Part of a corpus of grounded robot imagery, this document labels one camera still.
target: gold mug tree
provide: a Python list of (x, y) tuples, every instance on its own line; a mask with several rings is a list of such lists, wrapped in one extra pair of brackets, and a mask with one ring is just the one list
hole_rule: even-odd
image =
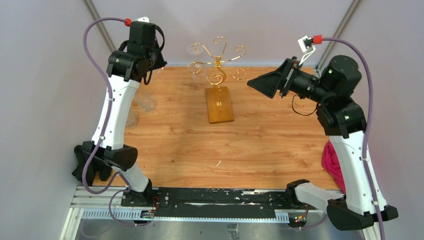
[(221, 86), (221, 84), (225, 82), (227, 76), (231, 76), (236, 80), (242, 80), (246, 78), (246, 72), (243, 68), (237, 69), (237, 75), (235, 76), (224, 68), (224, 64), (243, 57), (246, 55), (248, 50), (244, 46), (236, 46), (234, 51), (237, 53), (242, 52), (242, 54), (229, 60), (224, 60), (227, 39), (223, 36), (217, 36), (213, 39), (213, 43), (219, 45), (223, 40), (225, 41), (225, 45), (221, 55), (217, 56), (213, 56), (206, 48), (206, 46), (200, 42), (193, 43), (191, 45), (191, 50), (194, 53), (201, 53), (201, 51), (199, 51), (199, 47), (201, 46), (204, 48), (204, 50), (206, 50), (207, 54), (212, 58), (213, 61), (202, 62), (198, 61), (196, 57), (196, 61), (191, 62), (187, 66), (188, 71), (195, 75), (199, 74), (202, 69), (203, 71), (206, 71), (206, 65), (213, 66), (213, 70), (206, 75), (206, 81), (213, 86), (206, 89), (207, 113), (209, 116), (210, 124), (228, 123), (234, 121), (233, 108), (230, 101), (230, 92), (228, 91), (228, 87)]

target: white wall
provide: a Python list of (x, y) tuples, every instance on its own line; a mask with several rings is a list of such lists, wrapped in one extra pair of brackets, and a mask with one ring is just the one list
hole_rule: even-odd
[[(384, 224), (388, 240), (423, 238), (423, 9), (421, 0), (364, 0), (342, 36), (364, 54), (371, 69), (369, 148), (380, 189), (399, 211), (398, 219)], [(338, 54), (354, 56), (341, 44), (333, 53)], [(364, 71), (362, 76), (353, 98), (367, 111)]]
[[(89, 140), (105, 85), (85, 57), (82, 1), (1, 1), (0, 239), (59, 239), (76, 189), (75, 145)], [(94, 29), (89, 49), (109, 53)]]
[[(286, 58), (302, 56), (298, 39), (305, 35), (332, 36), (351, 0), (93, 0), (101, 17), (135, 20), (148, 16), (165, 33), (164, 58), (169, 64), (188, 64), (187, 46), (201, 42), (213, 46), (216, 36), (228, 39), (227, 58), (244, 45), (241, 66), (279, 66)], [(116, 47), (128, 38), (127, 29), (106, 23)], [(315, 65), (320, 48), (305, 65)]]

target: wooden table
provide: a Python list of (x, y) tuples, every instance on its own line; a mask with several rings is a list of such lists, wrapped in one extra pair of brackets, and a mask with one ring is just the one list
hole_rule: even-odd
[[(125, 144), (138, 149), (137, 164), (155, 187), (285, 189), (308, 179), (325, 189), (339, 189), (321, 166), (328, 137), (315, 114), (292, 110), (293, 93), (274, 99), (246, 85), (275, 67), (246, 67), (247, 78), (228, 78), (234, 122), (209, 124), (205, 89), (186, 67), (166, 67), (153, 75), (148, 89), (155, 110), (144, 113), (133, 101), (137, 126), (126, 129)], [(301, 113), (315, 103), (294, 101)], [(94, 185), (105, 185), (96, 180)], [(123, 186), (121, 178), (113, 185)]]

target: pink cloth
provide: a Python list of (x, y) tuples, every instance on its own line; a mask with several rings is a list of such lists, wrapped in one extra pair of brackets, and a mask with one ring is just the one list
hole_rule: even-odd
[(334, 178), (335, 183), (346, 193), (345, 181), (343, 180), (342, 169), (336, 151), (330, 141), (324, 146), (322, 152), (322, 167)]

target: red connector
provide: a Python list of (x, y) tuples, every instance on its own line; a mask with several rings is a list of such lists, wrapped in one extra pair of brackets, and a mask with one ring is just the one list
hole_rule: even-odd
[(125, 26), (127, 26), (127, 27), (129, 27), (129, 26), (131, 26), (131, 19), (129, 19), (129, 18), (125, 18)]
[(322, 35), (316, 35), (313, 36), (313, 44), (321, 44), (323, 42), (323, 36)]

